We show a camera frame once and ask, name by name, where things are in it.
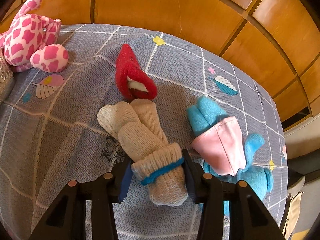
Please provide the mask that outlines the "blue plush doll pink dress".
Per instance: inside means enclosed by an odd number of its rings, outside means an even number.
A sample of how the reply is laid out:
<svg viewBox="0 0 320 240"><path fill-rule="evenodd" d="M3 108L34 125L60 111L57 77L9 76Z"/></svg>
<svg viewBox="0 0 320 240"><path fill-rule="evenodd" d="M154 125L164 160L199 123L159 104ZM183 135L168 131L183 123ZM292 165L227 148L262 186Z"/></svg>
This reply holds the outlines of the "blue plush doll pink dress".
<svg viewBox="0 0 320 240"><path fill-rule="evenodd" d="M263 200L273 189L271 170L253 165L255 153L265 143L263 136L244 137L237 118L205 96L187 108L187 115L195 134L191 147L203 158L204 171L228 183L244 180Z"/></svg>

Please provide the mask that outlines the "red sock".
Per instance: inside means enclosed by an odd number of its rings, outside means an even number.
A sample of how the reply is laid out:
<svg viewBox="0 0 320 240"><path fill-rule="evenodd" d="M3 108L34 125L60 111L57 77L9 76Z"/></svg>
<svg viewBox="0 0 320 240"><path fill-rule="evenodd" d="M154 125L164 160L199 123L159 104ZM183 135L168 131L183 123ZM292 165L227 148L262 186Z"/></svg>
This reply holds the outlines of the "red sock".
<svg viewBox="0 0 320 240"><path fill-rule="evenodd" d="M129 44L123 44L116 60L116 86L127 100L148 99L157 96L153 80L141 69Z"/></svg>

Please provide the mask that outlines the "grey checked bed sheet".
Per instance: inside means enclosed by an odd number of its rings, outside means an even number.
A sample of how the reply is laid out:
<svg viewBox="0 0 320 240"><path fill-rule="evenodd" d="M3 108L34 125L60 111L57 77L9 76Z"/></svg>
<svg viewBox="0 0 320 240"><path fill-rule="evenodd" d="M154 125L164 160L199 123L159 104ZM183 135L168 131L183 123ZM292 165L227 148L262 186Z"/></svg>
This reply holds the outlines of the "grey checked bed sheet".
<svg viewBox="0 0 320 240"><path fill-rule="evenodd" d="M273 190L263 202L280 223L287 194L285 144L276 104L235 64L174 36L103 24L67 25L58 39L69 52L55 75L30 69L15 75L1 104L1 223L13 239L28 239L65 184L91 181L122 161L119 144L97 112L122 100L115 62L129 44L153 79L159 119L170 142L188 149L194 138L186 109L205 95L237 118L242 133L264 145L253 163L271 169Z"/></svg>

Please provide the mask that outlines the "ornate silver tissue box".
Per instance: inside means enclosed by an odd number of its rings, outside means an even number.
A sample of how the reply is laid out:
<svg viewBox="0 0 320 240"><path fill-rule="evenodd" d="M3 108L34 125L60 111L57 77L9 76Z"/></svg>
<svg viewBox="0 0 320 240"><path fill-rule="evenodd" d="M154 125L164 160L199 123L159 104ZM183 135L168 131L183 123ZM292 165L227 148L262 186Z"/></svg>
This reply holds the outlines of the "ornate silver tissue box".
<svg viewBox="0 0 320 240"><path fill-rule="evenodd" d="M3 102L11 93L15 85L13 72L4 58L3 51L0 55L0 102Z"/></svg>

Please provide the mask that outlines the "pink white giraffe plush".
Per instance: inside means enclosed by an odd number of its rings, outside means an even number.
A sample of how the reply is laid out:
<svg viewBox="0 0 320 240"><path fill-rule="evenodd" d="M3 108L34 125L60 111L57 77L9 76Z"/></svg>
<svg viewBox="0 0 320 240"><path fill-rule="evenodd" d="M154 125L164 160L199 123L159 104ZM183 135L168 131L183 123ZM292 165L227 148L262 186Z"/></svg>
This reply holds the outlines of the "pink white giraffe plush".
<svg viewBox="0 0 320 240"><path fill-rule="evenodd" d="M8 31L1 34L1 50L15 73L37 68L59 73L67 67L67 49L57 44L61 20L33 13L42 0L26 0Z"/></svg>

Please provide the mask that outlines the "wooden wardrobe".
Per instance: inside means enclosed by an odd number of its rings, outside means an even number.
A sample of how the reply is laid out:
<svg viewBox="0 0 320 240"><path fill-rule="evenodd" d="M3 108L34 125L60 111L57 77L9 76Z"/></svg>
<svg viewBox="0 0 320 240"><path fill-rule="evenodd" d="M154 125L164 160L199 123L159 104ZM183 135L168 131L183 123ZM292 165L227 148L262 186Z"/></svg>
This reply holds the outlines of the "wooden wardrobe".
<svg viewBox="0 0 320 240"><path fill-rule="evenodd" d="M25 1L1 3L1 31ZM180 37L253 77L282 121L304 109L319 115L319 21L301 0L43 0L39 13Z"/></svg>

